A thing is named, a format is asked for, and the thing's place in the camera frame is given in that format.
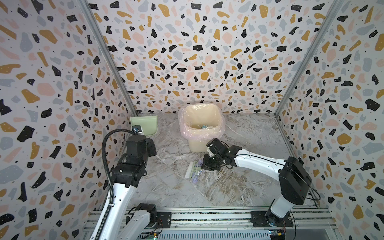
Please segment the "green plastic dustpan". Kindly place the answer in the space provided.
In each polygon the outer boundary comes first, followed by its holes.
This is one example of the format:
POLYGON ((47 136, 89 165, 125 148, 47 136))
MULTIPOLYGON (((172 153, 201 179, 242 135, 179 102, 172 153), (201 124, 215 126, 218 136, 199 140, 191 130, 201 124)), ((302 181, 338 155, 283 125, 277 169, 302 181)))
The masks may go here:
POLYGON ((134 125, 141 125, 143 135, 146 137, 154 136, 158 131, 158 116, 130 117, 131 128, 134 125))

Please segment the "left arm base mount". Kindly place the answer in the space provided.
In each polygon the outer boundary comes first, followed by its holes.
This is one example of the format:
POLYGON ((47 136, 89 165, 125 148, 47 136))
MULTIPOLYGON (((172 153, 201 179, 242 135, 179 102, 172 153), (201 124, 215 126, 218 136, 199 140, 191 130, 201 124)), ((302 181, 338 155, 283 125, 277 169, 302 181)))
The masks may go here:
POLYGON ((150 213, 150 222, 145 227, 145 230, 169 229, 171 227, 171 220, 171 212, 150 213))

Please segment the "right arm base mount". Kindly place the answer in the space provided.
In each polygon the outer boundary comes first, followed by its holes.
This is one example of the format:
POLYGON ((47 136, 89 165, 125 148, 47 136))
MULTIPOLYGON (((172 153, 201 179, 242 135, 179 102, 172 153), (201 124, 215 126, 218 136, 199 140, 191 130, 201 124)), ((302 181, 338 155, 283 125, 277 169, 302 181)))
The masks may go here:
POLYGON ((276 217, 271 211, 252 211, 251 223, 254 228, 261 227, 293 227, 293 218, 288 212, 282 219, 276 217))

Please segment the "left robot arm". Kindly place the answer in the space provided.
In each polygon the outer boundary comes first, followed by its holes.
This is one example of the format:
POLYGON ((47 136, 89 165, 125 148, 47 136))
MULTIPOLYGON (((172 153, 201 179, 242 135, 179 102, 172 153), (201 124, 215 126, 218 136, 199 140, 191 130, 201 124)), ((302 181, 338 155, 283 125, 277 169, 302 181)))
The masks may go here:
POLYGON ((137 191, 140 179, 146 175, 149 157, 157 154, 152 139, 144 135, 131 134, 126 142, 124 162, 110 171, 107 163, 106 146, 111 131, 102 142, 102 160, 106 170, 108 197, 102 213, 91 235, 92 240, 136 240, 147 227, 157 223, 157 209, 153 204, 139 204, 124 228, 121 227, 127 207, 137 191))

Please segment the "green hand brush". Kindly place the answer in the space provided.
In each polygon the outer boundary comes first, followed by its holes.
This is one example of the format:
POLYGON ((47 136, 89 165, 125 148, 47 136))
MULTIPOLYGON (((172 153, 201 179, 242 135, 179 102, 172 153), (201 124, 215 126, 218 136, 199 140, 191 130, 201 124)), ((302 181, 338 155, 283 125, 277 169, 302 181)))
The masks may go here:
POLYGON ((189 164, 185 174, 185 179, 192 180, 196 176, 197 163, 198 161, 194 161, 189 164))

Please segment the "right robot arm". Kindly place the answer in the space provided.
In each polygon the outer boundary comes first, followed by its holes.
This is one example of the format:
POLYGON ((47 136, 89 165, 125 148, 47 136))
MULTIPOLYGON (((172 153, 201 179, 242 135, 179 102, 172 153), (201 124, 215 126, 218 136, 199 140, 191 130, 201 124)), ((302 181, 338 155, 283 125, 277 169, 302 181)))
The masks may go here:
POLYGON ((302 206, 312 186, 312 179, 300 161, 294 157, 274 159, 249 152, 239 146, 228 146, 217 138, 206 144, 202 169, 220 171, 222 167, 241 167, 267 175, 279 182, 281 193, 263 216, 253 223, 281 227, 295 206, 302 206))

